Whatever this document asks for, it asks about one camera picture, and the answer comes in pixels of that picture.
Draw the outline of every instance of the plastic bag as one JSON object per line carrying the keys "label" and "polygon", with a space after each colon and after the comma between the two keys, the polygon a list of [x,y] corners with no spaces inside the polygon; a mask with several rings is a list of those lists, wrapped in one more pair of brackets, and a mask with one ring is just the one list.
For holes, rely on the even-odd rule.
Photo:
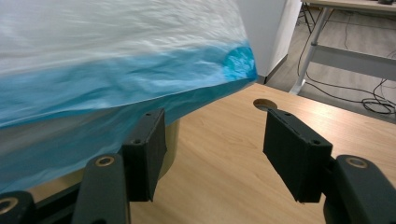
{"label": "plastic bag", "polygon": [[0,2],[0,192],[116,152],[256,78],[233,0]]}

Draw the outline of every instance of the floor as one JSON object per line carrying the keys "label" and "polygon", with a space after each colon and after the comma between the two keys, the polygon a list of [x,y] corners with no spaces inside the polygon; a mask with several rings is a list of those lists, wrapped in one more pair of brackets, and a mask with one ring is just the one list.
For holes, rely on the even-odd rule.
{"label": "floor", "polygon": [[[312,12],[316,20],[319,11],[312,10]],[[299,58],[308,37],[309,31],[307,24],[304,23],[304,18],[300,18],[290,43],[288,59],[279,67],[266,85],[282,91],[289,91],[291,89],[297,80]],[[337,47],[339,49],[348,48],[354,51],[396,59],[396,17],[335,10],[326,23],[318,42],[321,45]],[[303,54],[301,64],[303,64],[308,48],[309,44]],[[374,98],[372,94],[373,90],[375,90],[377,95],[396,103],[395,81],[388,80],[379,86],[382,80],[381,78],[369,77],[316,63],[309,65],[308,75],[310,78],[306,78],[307,83],[315,85],[318,89],[305,84],[299,95],[365,116],[396,123],[395,104],[389,108],[391,114],[384,115],[369,111],[361,103],[362,99]],[[367,92],[331,87],[319,84],[314,80],[336,86],[365,90]],[[354,103],[336,99],[319,89],[326,91],[332,96],[354,101]],[[366,105],[379,112],[388,112],[385,107],[380,105]]]}

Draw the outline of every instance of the white wall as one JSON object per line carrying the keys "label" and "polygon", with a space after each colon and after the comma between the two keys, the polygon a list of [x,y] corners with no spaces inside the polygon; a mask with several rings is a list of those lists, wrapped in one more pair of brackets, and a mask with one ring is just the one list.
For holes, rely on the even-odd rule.
{"label": "white wall", "polygon": [[237,0],[257,70],[266,77],[288,53],[300,0]]}

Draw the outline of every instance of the cable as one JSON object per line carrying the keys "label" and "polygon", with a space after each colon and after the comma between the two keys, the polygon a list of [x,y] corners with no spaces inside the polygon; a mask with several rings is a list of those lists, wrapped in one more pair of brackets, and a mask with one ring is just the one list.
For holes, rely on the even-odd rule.
{"label": "cable", "polygon": [[[386,82],[386,79],[381,79],[381,82],[375,87],[375,89],[373,90],[373,96],[374,98],[366,98],[362,100],[363,106],[364,108],[366,108],[369,111],[375,112],[377,114],[383,114],[383,115],[391,115],[391,114],[395,114],[395,112],[392,112],[391,109],[394,109],[394,107],[396,106],[396,104],[394,104],[392,101],[389,101],[387,99],[385,99],[384,97],[380,97],[384,100],[378,100],[378,98],[376,98],[378,95],[375,94],[375,91]],[[382,105],[382,107],[384,107],[385,109],[387,109],[388,112],[383,112],[383,111],[377,111],[372,109],[369,105]]]}
{"label": "cable", "polygon": [[[388,104],[390,104],[391,105],[391,101],[389,101],[388,99],[387,99],[387,97],[385,96],[385,94],[384,94],[384,91],[383,91],[383,87],[384,85],[381,85],[381,88],[380,88],[380,90],[381,90],[381,94],[382,94],[382,96],[385,98],[385,100],[388,102]],[[395,112],[396,113],[396,105],[393,107],[393,112]]]}
{"label": "cable", "polygon": [[335,99],[339,99],[339,100],[347,101],[347,102],[350,102],[350,103],[359,103],[359,104],[361,103],[361,101],[353,101],[353,100],[348,100],[348,99],[345,99],[345,98],[341,98],[341,97],[338,97],[338,96],[331,95],[331,94],[329,94],[328,92],[326,92],[326,91],[322,90],[321,88],[319,88],[319,87],[315,86],[315,85],[314,85],[314,84],[312,84],[312,83],[305,82],[305,84],[307,84],[307,85],[310,85],[310,86],[312,86],[312,87],[314,87],[314,88],[318,89],[319,91],[321,91],[321,92],[325,93],[326,95],[329,95],[329,96],[331,96],[331,97],[333,97],[333,98],[335,98]]}
{"label": "cable", "polygon": [[[330,20],[330,17],[331,17],[331,15],[332,15],[332,13],[330,14],[329,18],[326,20],[325,24],[323,25],[323,29],[324,29],[324,27],[326,26],[327,22]],[[348,22],[346,23],[346,39],[345,39],[345,41],[344,41],[344,45],[345,45],[346,49],[348,49],[348,47],[347,47],[347,27],[348,27],[348,25],[349,25],[349,23],[350,23],[350,18],[351,18],[351,16],[353,15],[353,13],[349,13],[349,14],[346,14],[346,15],[348,15]],[[300,63],[301,63],[301,59],[302,59],[302,56],[303,56],[303,54],[304,54],[306,45],[307,45],[307,43],[308,43],[310,37],[311,37],[311,34],[310,34],[309,37],[307,38],[307,40],[306,40],[306,42],[305,42],[305,45],[304,45],[304,48],[303,48],[303,52],[302,52],[301,55],[300,55],[300,59],[299,59],[298,66],[297,66],[297,69],[298,69],[298,70],[297,70],[297,75],[298,75],[298,76],[300,75]],[[391,52],[387,57],[389,57],[389,56],[392,55],[393,53],[396,54],[396,50],[394,50],[393,52]],[[331,97],[333,97],[333,98],[335,98],[335,99],[347,101],[347,102],[354,103],[354,104],[362,104],[363,107],[364,107],[365,109],[367,109],[367,110],[369,110],[369,111],[372,111],[372,112],[375,112],[375,113],[378,113],[378,114],[386,114],[386,115],[389,115],[389,114],[395,114],[395,113],[396,113],[396,111],[395,111],[395,112],[392,112],[392,111],[390,110],[390,109],[395,110],[396,104],[394,104],[392,101],[387,100],[385,97],[379,96],[379,95],[377,95],[377,94],[375,93],[375,91],[376,91],[379,87],[381,87],[381,92],[382,92],[382,84],[386,82],[386,80],[384,80],[384,79],[382,79],[381,82],[380,82],[380,84],[379,84],[378,86],[375,87],[375,89],[373,90],[373,92],[370,92],[370,91],[365,91],[365,90],[361,90],[361,89],[350,88],[350,87],[344,87],[344,86],[337,86],[337,85],[332,85],[332,84],[320,82],[320,81],[317,81],[317,80],[314,80],[313,78],[311,78],[311,77],[308,75],[307,72],[306,72],[306,75],[307,75],[307,77],[308,77],[310,80],[312,80],[312,81],[314,81],[314,82],[317,82],[317,83],[319,83],[319,84],[322,84],[322,85],[327,85],[327,86],[331,86],[331,87],[335,87],[335,88],[341,88],[341,89],[347,89],[347,90],[353,90],[353,91],[362,91],[362,92],[365,92],[365,93],[368,93],[368,94],[372,94],[372,95],[374,96],[374,98],[364,98],[364,99],[362,99],[361,101],[349,100],[349,99],[346,99],[346,98],[342,98],[342,97],[338,97],[338,96],[335,96],[335,95],[331,95],[331,94],[329,94],[328,92],[326,92],[326,91],[322,90],[321,88],[319,88],[318,86],[316,86],[316,85],[314,85],[314,84],[312,84],[312,83],[309,83],[309,82],[305,82],[306,84],[308,84],[308,85],[310,85],[310,86],[316,88],[317,90],[319,90],[319,91],[323,92],[324,94],[329,95],[329,96],[331,96]],[[370,107],[370,105],[382,105],[384,108],[387,109],[388,112],[383,112],[383,111],[374,110],[374,109],[372,109],[372,108]]]}

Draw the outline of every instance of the gray metal leg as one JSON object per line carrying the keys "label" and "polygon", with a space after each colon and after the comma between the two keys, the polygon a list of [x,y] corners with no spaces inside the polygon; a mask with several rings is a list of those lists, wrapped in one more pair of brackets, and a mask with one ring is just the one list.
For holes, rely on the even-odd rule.
{"label": "gray metal leg", "polygon": [[311,46],[310,46],[308,54],[306,55],[306,58],[304,60],[303,67],[301,68],[300,76],[298,77],[296,83],[294,83],[294,86],[291,88],[289,93],[297,95],[300,92],[303,85],[305,84],[305,79],[304,79],[305,73],[306,73],[306,70],[308,70],[308,65],[312,60],[312,56],[314,55],[315,48],[318,44],[320,32],[323,29],[324,22],[326,21],[326,18],[328,17],[328,15],[329,15],[329,9],[327,7],[323,8],[323,13],[321,14],[321,16],[319,18],[317,28],[314,30],[314,37],[312,39]]}

